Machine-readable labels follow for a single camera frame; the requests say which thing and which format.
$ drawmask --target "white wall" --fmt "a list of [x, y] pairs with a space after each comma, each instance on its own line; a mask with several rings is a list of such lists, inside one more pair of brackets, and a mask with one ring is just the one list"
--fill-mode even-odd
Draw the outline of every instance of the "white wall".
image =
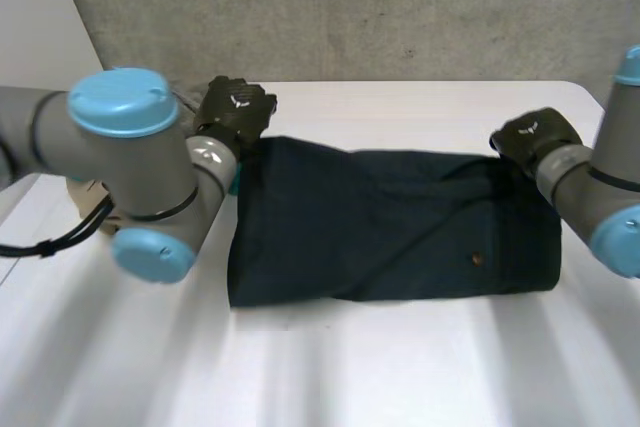
[[[73, 0], [0, 0], [0, 19], [0, 85], [66, 90], [102, 70]], [[0, 193], [0, 221], [33, 180]]]

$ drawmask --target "black cable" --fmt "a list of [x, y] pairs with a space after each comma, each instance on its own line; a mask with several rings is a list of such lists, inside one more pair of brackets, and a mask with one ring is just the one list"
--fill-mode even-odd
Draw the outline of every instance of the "black cable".
[[98, 205], [96, 205], [89, 215], [80, 222], [80, 224], [62, 237], [53, 240], [45, 240], [29, 247], [0, 244], [0, 257], [18, 258], [36, 255], [40, 257], [49, 257], [54, 255], [56, 252], [78, 245], [98, 230], [102, 222], [104, 222], [112, 210], [113, 202], [111, 197], [107, 195], [100, 201], [100, 203], [98, 203]]

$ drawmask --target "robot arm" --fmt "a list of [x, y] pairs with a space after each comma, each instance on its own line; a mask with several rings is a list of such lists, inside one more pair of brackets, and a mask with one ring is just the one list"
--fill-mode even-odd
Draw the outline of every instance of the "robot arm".
[[613, 272], [640, 277], [640, 45], [615, 76], [593, 150], [553, 109], [514, 119], [492, 146], [514, 160]]
[[101, 180], [127, 219], [112, 242], [117, 263], [177, 282], [275, 106], [260, 86], [217, 77], [185, 143], [171, 90], [152, 71], [101, 72], [70, 93], [0, 87], [0, 189], [34, 172]]

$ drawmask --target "gray concrete wall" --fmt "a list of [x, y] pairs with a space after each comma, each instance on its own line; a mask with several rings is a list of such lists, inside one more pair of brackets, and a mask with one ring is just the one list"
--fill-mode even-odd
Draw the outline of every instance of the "gray concrete wall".
[[75, 0], [105, 65], [185, 83], [562, 79], [606, 97], [640, 0]]

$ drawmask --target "light blue joint cap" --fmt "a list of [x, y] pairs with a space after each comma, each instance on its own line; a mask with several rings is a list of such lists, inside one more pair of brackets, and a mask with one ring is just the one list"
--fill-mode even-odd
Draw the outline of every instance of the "light blue joint cap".
[[178, 105], [160, 74], [122, 68], [78, 82], [69, 94], [69, 115], [82, 128], [105, 137], [135, 138], [169, 128]]
[[623, 277], [640, 277], [640, 205], [602, 222], [589, 242], [593, 255]]
[[634, 45], [624, 54], [615, 80], [619, 84], [640, 87], [640, 44]]
[[187, 244], [149, 229], [122, 229], [111, 243], [120, 267], [148, 282], [173, 284], [185, 278], [196, 260]]

